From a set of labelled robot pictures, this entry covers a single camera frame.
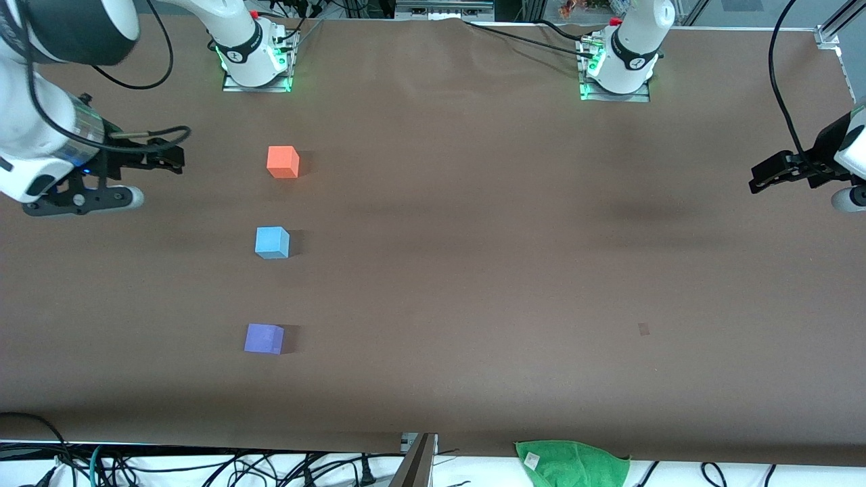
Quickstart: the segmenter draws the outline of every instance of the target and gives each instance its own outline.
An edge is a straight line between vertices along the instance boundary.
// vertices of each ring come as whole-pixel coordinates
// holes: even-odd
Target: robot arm
[[[621,25],[601,31],[604,53],[587,74],[607,91],[634,93],[652,76],[658,49],[675,19],[670,0],[634,2]]]
[[[166,1],[202,20],[237,83],[260,86],[286,69],[274,55],[280,45],[275,24],[254,19],[243,0]],[[26,16],[19,8],[26,8]],[[113,65],[138,39],[132,0],[0,0],[0,192],[23,203],[28,214],[135,208],[143,202],[141,191],[106,184],[106,179],[120,179],[121,167],[183,171],[182,149],[162,139],[132,142],[88,99],[37,73],[32,74],[33,91],[44,114],[31,99],[32,62]],[[98,187],[84,185],[88,174],[99,178]],[[60,192],[58,186],[65,183],[67,190]]]
[[[852,187],[833,195],[831,202],[840,211],[866,211],[866,99],[850,113],[828,125],[801,159],[781,151],[752,168],[752,194],[779,183],[806,179],[810,188],[830,181],[849,181]]]

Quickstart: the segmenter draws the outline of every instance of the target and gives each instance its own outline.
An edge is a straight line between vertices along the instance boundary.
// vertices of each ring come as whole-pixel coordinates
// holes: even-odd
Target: green towel
[[[623,487],[630,460],[576,441],[518,443],[517,456],[535,487]]]

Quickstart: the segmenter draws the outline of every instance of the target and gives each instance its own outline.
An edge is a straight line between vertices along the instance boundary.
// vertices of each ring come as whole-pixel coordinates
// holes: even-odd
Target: electrical wiring
[[[159,18],[159,13],[157,12],[156,7],[153,6],[153,1],[152,0],[145,0],[145,1],[147,2],[147,6],[150,7],[150,9],[151,9],[151,12],[153,13],[153,17],[156,19],[157,23],[159,24],[159,28],[162,29],[162,31],[163,31],[163,37],[165,37],[165,46],[168,48],[168,68],[165,70],[165,74],[162,75],[162,77],[159,78],[159,80],[157,80],[157,81],[155,81],[149,85],[138,86],[138,85],[131,85],[128,83],[124,83],[123,81],[118,80],[117,78],[111,76],[109,73],[107,73],[104,69],[100,68],[99,66],[92,66],[91,67],[91,68],[95,69],[96,72],[99,73],[100,75],[105,76],[109,81],[113,82],[114,84],[120,85],[123,88],[127,88],[127,89],[142,89],[143,90],[143,89],[156,88],[157,86],[163,84],[165,82],[165,80],[167,80],[168,77],[171,76],[171,71],[174,69],[174,48],[171,45],[171,38],[168,35],[168,30],[165,29],[165,25],[163,24],[162,19]]]
[[[560,29],[559,26],[556,25],[555,23],[547,21],[543,18],[540,18],[538,20],[533,20],[533,23],[544,24],[547,27],[553,29],[553,32],[556,32],[557,34],[559,34],[560,36],[563,36],[566,39],[571,39],[572,41],[579,41],[580,40],[580,36],[572,36],[568,32],[565,32],[564,30]]]
[[[490,29],[487,26],[479,25],[477,23],[472,23],[472,22],[468,22],[465,20],[463,21],[463,23],[467,24],[470,27],[474,27],[476,29],[486,30],[487,32],[493,32],[494,34],[499,34],[500,36],[511,37],[512,39],[517,39],[518,41],[529,42],[530,44],[535,44],[536,46],[541,46],[543,48],[553,49],[555,51],[564,52],[564,53],[567,53],[570,55],[576,55],[578,57],[592,58],[592,55],[590,53],[582,53],[582,52],[578,52],[578,51],[572,50],[572,49],[565,49],[565,48],[561,48],[559,46],[553,46],[551,44],[547,44],[544,42],[535,41],[534,39],[528,39],[526,37],[516,36],[516,35],[510,34],[508,32],[503,32],[501,30]]]
[[[781,92],[779,92],[779,84],[776,81],[776,65],[775,65],[775,50],[776,50],[776,39],[779,37],[779,30],[782,28],[782,22],[785,20],[785,17],[788,16],[788,12],[791,11],[791,7],[797,0],[790,0],[788,4],[782,9],[782,13],[779,14],[779,19],[776,21],[776,26],[772,30],[772,36],[770,36],[770,48],[767,53],[767,66],[770,72],[770,86],[772,87],[772,94],[776,97],[776,102],[779,104],[779,109],[782,111],[782,116],[785,117],[785,124],[788,127],[788,132],[791,134],[791,139],[794,141],[794,147],[797,149],[797,155],[804,162],[806,166],[812,169],[817,175],[824,176],[825,178],[829,178],[824,171],[815,167],[809,158],[806,156],[805,151],[803,150],[803,145],[800,143],[799,135],[797,135],[797,129],[794,128],[794,121],[791,117],[791,113],[788,112],[788,107],[785,105],[785,100],[782,98]]]
[[[282,3],[276,2],[275,4],[277,7],[280,7],[280,11],[282,12],[282,15],[284,15],[284,16],[286,16],[286,18],[288,18],[288,12],[286,12],[286,8],[282,6]]]
[[[341,9],[346,10],[346,11],[348,11],[348,12],[361,12],[361,11],[364,11],[364,10],[366,10],[367,5],[370,4],[370,2],[367,2],[367,3],[364,3],[363,5],[361,5],[360,7],[355,8],[355,7],[349,7],[348,5],[342,5],[342,4],[340,4],[340,2],[337,2],[337,0],[331,0],[330,3],[333,3],[334,5],[337,5],[337,6],[340,7]]]
[[[95,142],[90,139],[85,139],[76,133],[71,133],[69,130],[61,127],[54,120],[45,113],[45,109],[42,107],[42,104],[39,102],[39,97],[36,94],[36,69],[34,67],[33,61],[33,43],[29,41],[29,32],[30,32],[30,11],[27,5],[27,2],[24,0],[16,0],[16,6],[18,8],[18,12],[21,16],[21,29],[22,29],[22,39],[27,39],[27,42],[24,42],[24,61],[27,66],[27,91],[30,98],[30,102],[33,103],[33,108],[39,114],[39,117],[48,124],[49,127],[54,129],[56,132],[64,135],[65,137],[74,140],[80,144],[84,144],[85,146],[95,147],[97,149],[103,151],[109,151],[113,153],[128,153],[128,154],[146,154],[146,153],[160,153],[166,149],[170,149],[172,147],[177,146],[184,140],[190,137],[192,134],[192,129],[186,125],[180,125],[176,127],[166,128],[158,131],[160,134],[165,133],[175,133],[181,132],[174,140],[166,142],[164,144],[147,144],[144,146],[138,147],[127,147],[127,146],[112,146],[109,144],[103,144],[101,142]]]
[[[100,450],[102,450],[102,445],[98,445],[94,448],[94,453],[90,456],[90,487],[96,487],[96,460],[99,458]]]
[[[304,34],[304,36],[303,36],[303,37],[298,41],[298,47],[300,47],[301,44],[304,43],[304,41],[306,41],[306,39],[307,39],[307,38],[308,38],[308,37],[309,37],[313,32],[315,32],[315,30],[318,29],[319,26],[320,26],[321,24],[322,24],[322,20],[319,20],[319,21],[318,21],[318,22],[313,26],[312,29],[310,29],[306,34]]]
[[[291,481],[295,480],[305,468],[309,468],[315,462],[325,457],[325,453],[308,453],[303,461],[298,463],[286,476],[276,483],[275,487],[286,487]]]
[[[718,485],[716,482],[709,477],[707,473],[707,466],[712,465],[715,468],[716,473],[719,474],[719,478],[721,479],[721,485]],[[727,480],[725,479],[725,474],[721,473],[721,467],[713,462],[704,462],[701,464],[701,475],[704,476],[704,480],[706,480],[713,487],[727,487]]]
[[[255,475],[255,476],[258,476],[258,477],[261,477],[262,479],[264,479],[264,477],[263,477],[260,473],[257,473],[257,472],[255,472],[255,471],[253,471],[253,470],[255,469],[255,466],[256,466],[256,465],[258,465],[258,464],[260,464],[261,462],[265,461],[265,460],[266,460],[268,457],[270,457],[270,456],[273,456],[273,453],[264,454],[264,455],[262,455],[261,458],[259,458],[258,460],[256,460],[256,461],[253,462],[252,464],[245,464],[245,463],[244,463],[243,461],[241,461],[241,460],[238,460],[238,461],[233,462],[232,465],[233,465],[234,468],[235,468],[235,473],[232,475],[232,477],[234,477],[235,480],[234,480],[234,482],[232,482],[232,481],[231,481],[231,478],[232,478],[232,477],[229,477],[228,487],[236,487],[236,486],[237,486],[237,482],[241,479],[241,477],[243,477],[244,475],[247,475],[247,474]],[[239,471],[239,470],[237,469],[237,464],[238,464],[238,463],[245,465],[247,468],[246,468],[245,470],[243,470],[243,471]]]
[[[60,434],[60,432],[57,430],[57,428],[55,428],[54,425],[52,425],[47,419],[43,418],[42,416],[37,416],[35,414],[30,414],[28,412],[5,411],[5,412],[0,412],[0,418],[21,418],[21,419],[28,419],[31,421],[36,421],[38,423],[42,423],[42,425],[46,426],[51,431],[51,434],[53,434],[55,436],[55,438],[57,438],[57,442],[60,444],[60,447],[62,449],[62,453],[65,455],[64,459],[66,461],[68,461],[69,463],[74,462],[74,457],[72,456],[72,453],[69,451],[66,440],[63,439],[63,436]],[[77,487],[77,485],[78,485],[78,476],[75,475],[74,470],[72,473],[72,485],[73,485],[73,487]]]
[[[180,468],[175,468],[175,469],[142,469],[139,467],[129,467],[129,469],[131,471],[139,471],[139,472],[144,472],[144,473],[173,473],[176,471],[194,471],[194,470],[209,469],[209,468],[218,467],[224,463],[225,462],[220,462],[218,464],[198,465],[198,466],[194,466],[194,467],[180,467]]]
[[[283,41],[285,41],[286,39],[288,39],[289,37],[294,36],[295,34],[297,34],[298,32],[300,32],[300,31],[301,31],[301,26],[304,25],[304,21],[305,21],[305,20],[307,20],[306,17],[301,17],[301,21],[298,22],[298,26],[295,27],[295,28],[294,28],[292,31],[290,31],[288,34],[284,35],[283,37],[279,37],[279,38],[277,39],[277,42],[283,42]]]
[[[776,464],[770,465],[770,470],[766,471],[766,476],[764,477],[764,487],[770,487],[770,477],[776,471]]]
[[[635,485],[635,487],[646,487],[647,482],[649,482],[650,477],[652,476],[652,472],[656,470],[656,467],[660,463],[661,462],[659,462],[658,460],[653,462],[652,465],[650,465],[649,468],[647,469],[647,472],[643,474],[643,478],[641,479],[641,482],[638,485]]]

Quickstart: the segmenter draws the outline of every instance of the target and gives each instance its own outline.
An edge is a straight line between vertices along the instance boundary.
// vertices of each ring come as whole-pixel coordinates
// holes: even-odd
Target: connector
[[[51,477],[54,476],[56,470],[57,467],[51,467],[51,470],[45,472],[45,475],[39,479],[39,482],[36,482],[36,487],[48,487],[48,484],[51,484]]]
[[[373,472],[370,470],[370,462],[367,460],[366,455],[361,455],[361,487],[367,487],[367,485],[373,485],[376,483],[376,478],[373,476]]]

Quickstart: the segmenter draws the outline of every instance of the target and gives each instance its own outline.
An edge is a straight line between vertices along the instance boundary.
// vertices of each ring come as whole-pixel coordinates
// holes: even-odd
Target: orange cube
[[[268,171],[278,179],[297,178],[301,157],[292,146],[268,147]]]

